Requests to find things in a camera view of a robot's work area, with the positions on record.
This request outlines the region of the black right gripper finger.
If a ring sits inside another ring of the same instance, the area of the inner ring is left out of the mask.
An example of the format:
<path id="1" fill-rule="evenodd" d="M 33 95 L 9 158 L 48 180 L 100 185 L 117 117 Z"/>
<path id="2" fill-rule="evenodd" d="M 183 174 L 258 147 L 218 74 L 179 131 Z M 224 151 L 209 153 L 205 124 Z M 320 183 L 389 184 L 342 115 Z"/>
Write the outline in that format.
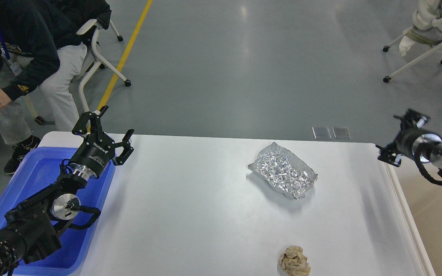
<path id="1" fill-rule="evenodd" d="M 403 154 L 396 148 L 396 143 L 391 143 L 385 147 L 375 144 L 375 147 L 379 149 L 377 159 L 386 164 L 400 167 Z"/>
<path id="2" fill-rule="evenodd" d="M 422 131 L 428 133 L 427 129 L 423 126 L 430 120 L 430 117 L 415 111 L 413 109 L 407 109 L 404 115 L 394 115 L 394 119 L 400 121 L 400 133 L 405 133 L 406 131 Z"/>

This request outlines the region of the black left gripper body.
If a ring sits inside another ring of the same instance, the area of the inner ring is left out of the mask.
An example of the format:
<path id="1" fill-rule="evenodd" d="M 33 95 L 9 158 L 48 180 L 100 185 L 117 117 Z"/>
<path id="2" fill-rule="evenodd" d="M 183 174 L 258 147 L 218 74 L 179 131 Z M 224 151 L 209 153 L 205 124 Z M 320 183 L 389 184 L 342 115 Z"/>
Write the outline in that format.
<path id="1" fill-rule="evenodd" d="M 106 134 L 99 136 L 91 133 L 71 157 L 70 164 L 86 166 L 95 175 L 101 175 L 109 161 L 115 157 L 115 149 L 112 147 L 114 143 L 115 141 Z"/>

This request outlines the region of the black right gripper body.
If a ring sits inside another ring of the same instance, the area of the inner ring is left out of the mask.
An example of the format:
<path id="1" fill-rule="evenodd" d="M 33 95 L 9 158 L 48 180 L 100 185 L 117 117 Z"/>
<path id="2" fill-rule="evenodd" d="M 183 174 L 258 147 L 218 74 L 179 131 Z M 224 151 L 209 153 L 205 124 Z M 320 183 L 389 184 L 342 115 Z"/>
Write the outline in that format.
<path id="1" fill-rule="evenodd" d="M 414 160 L 414 152 L 421 143 L 442 143 L 442 137 L 435 132 L 423 128 L 410 128 L 400 131 L 396 140 L 398 154 L 395 157 L 395 161 L 401 161 L 403 156 Z"/>

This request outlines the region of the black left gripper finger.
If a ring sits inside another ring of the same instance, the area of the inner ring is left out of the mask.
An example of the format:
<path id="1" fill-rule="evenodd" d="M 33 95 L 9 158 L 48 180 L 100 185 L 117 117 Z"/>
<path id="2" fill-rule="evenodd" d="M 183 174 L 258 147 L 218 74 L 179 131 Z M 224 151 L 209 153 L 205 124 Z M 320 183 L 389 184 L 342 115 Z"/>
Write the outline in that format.
<path id="1" fill-rule="evenodd" d="M 84 137 L 86 133 L 104 134 L 101 118 L 108 108 L 108 105 L 104 105 L 100 110 L 82 113 L 72 129 L 72 134 L 82 137 Z"/>
<path id="2" fill-rule="evenodd" d="M 130 144 L 130 138 L 132 137 L 133 133 L 134 129 L 129 129 L 119 143 L 114 143 L 112 145 L 112 148 L 114 149 L 123 148 L 123 151 L 118 156 L 114 156 L 112 158 L 112 162 L 115 166 L 123 165 L 134 151 L 134 148 Z"/>

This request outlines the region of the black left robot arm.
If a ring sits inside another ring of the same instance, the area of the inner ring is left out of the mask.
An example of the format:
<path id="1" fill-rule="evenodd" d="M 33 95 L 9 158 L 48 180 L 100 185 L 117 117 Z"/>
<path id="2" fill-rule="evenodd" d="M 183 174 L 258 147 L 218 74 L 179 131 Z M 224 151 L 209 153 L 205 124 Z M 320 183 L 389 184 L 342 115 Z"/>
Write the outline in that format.
<path id="1" fill-rule="evenodd" d="M 107 111 L 84 112 L 72 133 L 84 141 L 69 159 L 60 164 L 56 181 L 5 213 L 6 224 L 0 229 L 0 276 L 12 275 L 23 261 L 41 261 L 63 245 L 60 237 L 68 229 L 86 230 L 101 215 L 97 207 L 85 206 L 77 196 L 89 180 L 99 179 L 110 163 L 120 166 L 134 148 L 129 129 L 123 139 L 115 142 L 101 125 Z"/>

